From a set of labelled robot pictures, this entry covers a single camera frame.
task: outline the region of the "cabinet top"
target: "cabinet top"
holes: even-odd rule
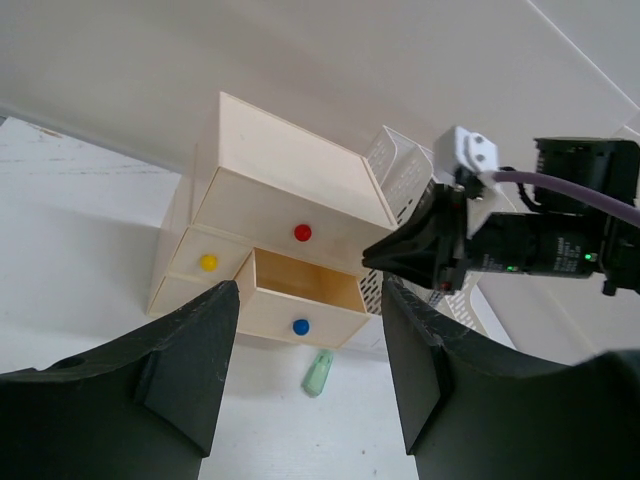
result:
[[[395,221],[366,160],[227,94],[219,166],[382,226]]]

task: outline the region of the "drawer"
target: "drawer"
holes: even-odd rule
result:
[[[369,318],[356,277],[265,250],[251,252],[236,282],[241,333],[338,348]],[[294,331],[299,320],[307,333]]]
[[[195,223],[361,276],[367,272],[361,265],[363,250],[393,230],[225,169],[218,170]],[[310,238],[296,236],[298,226],[305,226]]]
[[[213,285],[190,282],[181,278],[165,277],[151,302],[149,316],[161,317],[190,302]]]
[[[250,252],[251,247],[246,245],[188,228],[169,265],[169,272],[215,284],[231,280]]]

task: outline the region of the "green object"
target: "green object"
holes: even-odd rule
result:
[[[329,376],[329,370],[333,363],[333,353],[322,350],[309,367],[309,371],[302,382],[302,389],[311,397],[317,397],[322,393],[324,384]]]

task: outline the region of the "cable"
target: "cable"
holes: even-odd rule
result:
[[[503,172],[517,172],[517,170],[513,167],[501,167],[500,170]],[[547,213],[547,210],[542,205],[538,205],[533,200],[531,200],[531,198],[529,198],[529,195],[527,195],[527,191],[524,189],[523,183],[516,183],[516,186],[518,187],[520,200],[522,200],[522,203],[525,204],[529,211],[534,213]]]
[[[640,228],[640,210],[582,185],[552,177],[551,175],[532,172],[493,172],[492,178],[497,183],[526,183],[562,193]]]

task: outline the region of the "wooden cabinet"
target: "wooden cabinet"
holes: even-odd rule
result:
[[[226,94],[194,157],[163,223],[149,313],[235,278],[239,331],[342,345],[368,318],[362,251],[396,228],[366,161]]]

